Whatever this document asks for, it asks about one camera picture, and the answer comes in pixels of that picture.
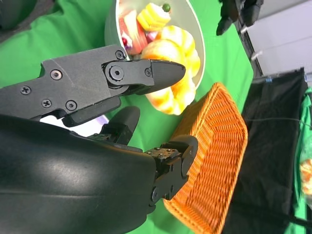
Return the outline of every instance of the green cloth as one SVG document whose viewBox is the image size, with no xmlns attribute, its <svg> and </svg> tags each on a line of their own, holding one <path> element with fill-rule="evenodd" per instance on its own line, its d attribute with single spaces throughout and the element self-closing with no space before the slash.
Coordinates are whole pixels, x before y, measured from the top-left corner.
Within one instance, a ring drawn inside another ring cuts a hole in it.
<svg viewBox="0 0 312 234">
<path fill-rule="evenodd" d="M 301 122 L 299 124 L 299 138 L 295 154 L 295 166 L 294 166 L 294 188 L 295 188 L 295 216 L 301 219 L 306 219 L 306 201 L 303 193 L 301 192 L 301 179 L 300 179 L 300 162 L 307 159 L 302 158 L 302 152 L 304 147 L 304 142 L 306 139 L 312 137 L 312 130 L 310 130 L 311 125 L 311 99 L 309 94 L 312 94 L 312 89 L 309 88 L 301 104 Z M 299 225 L 290 224 L 285 234 L 305 234 L 305 228 Z"/>
<path fill-rule="evenodd" d="M 222 82 L 241 111 L 253 78 L 253 71 L 236 29 L 215 35 L 220 20 L 218 0 L 191 0 L 203 31 L 206 45 L 206 69 L 196 100 L 217 82 Z M 104 24 L 111 0 L 58 0 L 53 11 L 22 32 L 0 44 L 0 87 L 38 77 L 40 62 L 79 51 L 104 46 Z M 141 110 L 138 127 L 130 142 L 143 150 L 167 141 L 181 116 L 169 116 L 152 108 L 146 97 L 122 98 L 122 106 L 135 105 Z M 133 233 L 190 233 L 163 206 Z"/>
</svg>

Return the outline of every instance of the orange wicker basket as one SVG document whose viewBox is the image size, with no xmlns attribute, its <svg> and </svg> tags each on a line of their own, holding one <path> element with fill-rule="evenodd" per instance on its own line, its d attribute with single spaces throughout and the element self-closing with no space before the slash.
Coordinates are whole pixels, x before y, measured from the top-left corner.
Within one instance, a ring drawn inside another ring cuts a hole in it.
<svg viewBox="0 0 312 234">
<path fill-rule="evenodd" d="M 245 122 L 221 83 L 185 110 L 173 137 L 183 134 L 198 139 L 198 151 L 188 182 L 165 207 L 195 233 L 219 234 L 247 146 Z"/>
</svg>

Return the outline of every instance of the cable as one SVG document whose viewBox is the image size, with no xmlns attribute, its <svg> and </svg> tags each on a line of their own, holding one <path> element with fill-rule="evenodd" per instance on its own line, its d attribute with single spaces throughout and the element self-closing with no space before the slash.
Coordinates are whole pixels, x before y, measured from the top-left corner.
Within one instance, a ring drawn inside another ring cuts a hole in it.
<svg viewBox="0 0 312 234">
<path fill-rule="evenodd" d="M 267 120 L 292 120 L 292 121 L 298 121 L 306 126 L 309 126 L 310 128 L 312 128 L 311 125 L 299 120 L 299 119 L 296 119 L 296 118 L 279 118 L 279 117 L 272 117 L 272 118 L 259 118 L 259 119 L 245 119 L 246 121 L 267 121 Z"/>
</svg>

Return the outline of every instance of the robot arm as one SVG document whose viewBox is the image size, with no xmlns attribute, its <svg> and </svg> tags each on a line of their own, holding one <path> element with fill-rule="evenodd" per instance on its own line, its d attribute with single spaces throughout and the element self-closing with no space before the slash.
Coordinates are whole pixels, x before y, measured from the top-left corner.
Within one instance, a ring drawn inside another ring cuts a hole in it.
<svg viewBox="0 0 312 234">
<path fill-rule="evenodd" d="M 246 26 L 252 26 L 258 19 L 264 0 L 219 0 L 222 2 L 221 20 L 218 24 L 216 34 L 224 34 L 231 24 L 242 16 Z"/>
<path fill-rule="evenodd" d="M 0 89 L 8 100 L 0 106 L 0 233 L 126 233 L 187 182 L 196 138 L 179 136 L 146 152 L 127 146 L 136 107 L 89 137 L 38 121 L 53 114 L 79 125 L 117 108 L 120 95 L 153 92 L 184 76 L 182 65 L 124 61 L 124 54 L 110 46 L 51 59 L 42 77 Z"/>
</svg>

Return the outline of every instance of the black plastic casing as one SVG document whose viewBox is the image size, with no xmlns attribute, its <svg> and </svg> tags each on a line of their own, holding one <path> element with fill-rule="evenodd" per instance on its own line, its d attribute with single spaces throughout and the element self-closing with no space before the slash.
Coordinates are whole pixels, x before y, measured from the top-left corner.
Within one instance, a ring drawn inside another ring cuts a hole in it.
<svg viewBox="0 0 312 234">
<path fill-rule="evenodd" d="M 146 220 L 156 164 L 140 149 L 0 115 L 0 233 L 117 234 Z"/>
</svg>

